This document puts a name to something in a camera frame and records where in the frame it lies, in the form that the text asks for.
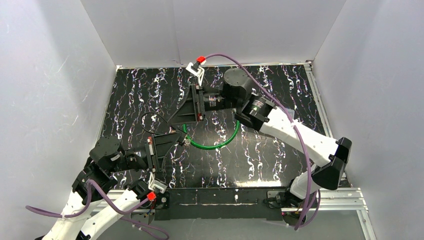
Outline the green cable lock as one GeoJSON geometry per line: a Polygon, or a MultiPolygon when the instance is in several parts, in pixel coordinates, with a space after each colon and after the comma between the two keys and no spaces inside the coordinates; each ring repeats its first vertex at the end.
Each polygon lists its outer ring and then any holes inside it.
{"type": "Polygon", "coordinates": [[[234,133],[229,137],[229,139],[227,139],[226,141],[224,141],[222,143],[216,144],[216,145],[201,145],[201,144],[195,142],[188,134],[188,129],[187,129],[186,123],[184,123],[182,125],[182,130],[183,130],[184,133],[186,133],[186,138],[188,139],[190,145],[192,145],[192,146],[194,146],[198,149],[201,149],[201,150],[215,150],[215,149],[223,148],[223,147],[227,146],[228,144],[230,144],[236,138],[237,133],[239,132],[239,130],[241,128],[241,125],[242,124],[240,123],[240,121],[237,120],[236,123],[235,123],[234,133]]]}

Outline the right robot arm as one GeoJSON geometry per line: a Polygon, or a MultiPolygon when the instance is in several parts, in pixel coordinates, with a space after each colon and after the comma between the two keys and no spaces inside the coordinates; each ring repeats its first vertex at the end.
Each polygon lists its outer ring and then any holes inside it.
{"type": "Polygon", "coordinates": [[[220,88],[191,85],[188,96],[168,123],[199,122],[206,112],[234,109],[234,118],[240,125],[290,145],[313,162],[290,182],[287,190],[290,196],[304,200],[319,189],[338,189],[349,161],[351,140],[320,134],[293,119],[287,108],[270,100],[270,95],[262,97],[253,93],[254,86],[260,84],[242,68],[230,68],[223,77],[220,88]]]}

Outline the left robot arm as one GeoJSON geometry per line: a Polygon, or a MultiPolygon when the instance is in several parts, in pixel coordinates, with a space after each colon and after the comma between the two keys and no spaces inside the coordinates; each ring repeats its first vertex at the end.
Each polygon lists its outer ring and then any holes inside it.
{"type": "Polygon", "coordinates": [[[176,144],[183,144],[186,134],[181,131],[149,136],[135,148],[125,149],[117,136],[101,137],[89,152],[82,171],[72,184],[68,201],[61,213],[36,207],[26,209],[56,219],[41,240],[96,240],[109,227],[137,209],[151,213],[167,201],[167,185],[157,179],[163,170],[163,160],[176,144]],[[147,179],[126,184],[116,199],[108,192],[117,185],[113,173],[146,171],[147,179]]]}

